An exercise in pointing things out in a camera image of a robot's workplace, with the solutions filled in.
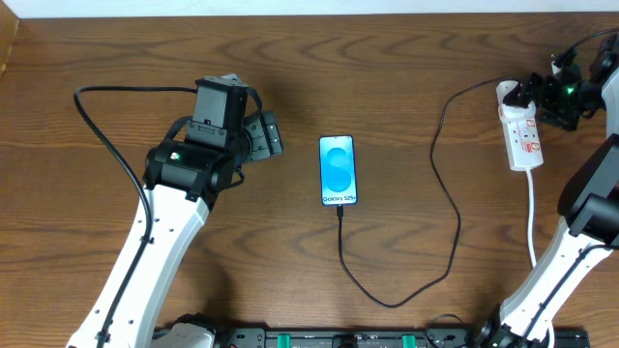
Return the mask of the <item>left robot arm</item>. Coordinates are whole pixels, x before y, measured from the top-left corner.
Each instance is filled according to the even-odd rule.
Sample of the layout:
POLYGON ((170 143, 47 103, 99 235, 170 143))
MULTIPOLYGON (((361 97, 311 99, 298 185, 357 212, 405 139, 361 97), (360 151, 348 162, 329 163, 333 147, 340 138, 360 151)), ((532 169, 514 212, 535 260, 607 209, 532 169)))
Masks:
POLYGON ((87 114, 82 119, 130 177, 139 196, 131 231, 92 310, 68 341, 71 347, 212 347, 213 330, 156 322, 180 263, 206 224, 218 196, 237 187, 246 163, 281 154, 273 111, 263 110, 254 88, 234 74, 204 76, 190 89, 191 116, 177 119, 146 157, 137 177, 87 114))

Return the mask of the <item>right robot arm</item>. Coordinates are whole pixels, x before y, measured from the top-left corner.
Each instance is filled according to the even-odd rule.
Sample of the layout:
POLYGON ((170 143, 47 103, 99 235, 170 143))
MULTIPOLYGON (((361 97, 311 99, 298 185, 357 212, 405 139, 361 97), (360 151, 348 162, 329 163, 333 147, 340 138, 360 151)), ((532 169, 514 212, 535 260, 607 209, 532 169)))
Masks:
POLYGON ((559 221, 545 253, 529 276, 479 328, 473 347, 550 347, 552 319, 586 275, 618 248, 618 31, 600 32, 602 42, 582 76, 576 48, 553 56, 552 73, 496 87, 498 116, 510 167, 518 152, 538 155, 538 123, 575 131, 580 119, 606 113, 606 139, 565 185, 559 221))

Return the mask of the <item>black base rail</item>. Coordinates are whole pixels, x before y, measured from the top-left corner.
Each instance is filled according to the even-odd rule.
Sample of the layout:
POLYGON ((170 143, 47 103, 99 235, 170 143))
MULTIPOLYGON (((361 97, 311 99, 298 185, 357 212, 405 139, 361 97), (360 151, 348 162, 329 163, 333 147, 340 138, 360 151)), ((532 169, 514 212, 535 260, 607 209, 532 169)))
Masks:
POLYGON ((264 329, 206 329, 190 324, 157 333, 153 347, 205 348, 429 348, 467 347, 470 333, 463 328, 427 331, 308 332, 264 329))

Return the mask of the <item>white charger plug adapter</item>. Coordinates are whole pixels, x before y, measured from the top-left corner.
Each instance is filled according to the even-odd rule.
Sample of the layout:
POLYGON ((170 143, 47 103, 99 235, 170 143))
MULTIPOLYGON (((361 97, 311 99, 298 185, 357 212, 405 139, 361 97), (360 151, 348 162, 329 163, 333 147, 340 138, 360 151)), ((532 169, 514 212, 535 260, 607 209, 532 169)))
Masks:
POLYGON ((525 107, 506 105, 501 102, 498 107, 498 114, 503 123, 520 122, 535 117, 536 105, 532 101, 525 107))

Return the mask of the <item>white power strip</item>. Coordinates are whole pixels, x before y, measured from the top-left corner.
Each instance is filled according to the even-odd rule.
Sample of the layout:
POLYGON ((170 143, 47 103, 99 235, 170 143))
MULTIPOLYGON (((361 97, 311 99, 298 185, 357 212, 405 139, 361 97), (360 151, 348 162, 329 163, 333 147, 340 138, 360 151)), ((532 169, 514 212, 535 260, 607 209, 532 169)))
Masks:
MULTIPOLYGON (((503 81, 496 87, 498 107, 503 99, 516 89, 515 81, 503 81)), ((510 169, 517 172, 530 171, 544 163, 541 141, 535 117, 520 122, 503 123, 506 150, 510 169)))

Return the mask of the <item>blue Galaxy smartphone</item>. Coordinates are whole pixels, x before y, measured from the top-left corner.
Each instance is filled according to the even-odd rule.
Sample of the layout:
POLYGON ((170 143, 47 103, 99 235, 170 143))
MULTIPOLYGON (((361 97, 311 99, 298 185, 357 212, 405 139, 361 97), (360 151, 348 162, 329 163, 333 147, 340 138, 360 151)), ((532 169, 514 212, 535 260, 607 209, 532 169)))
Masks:
POLYGON ((324 206, 358 202, 354 139, 350 134, 321 136, 318 141, 321 203, 324 206))

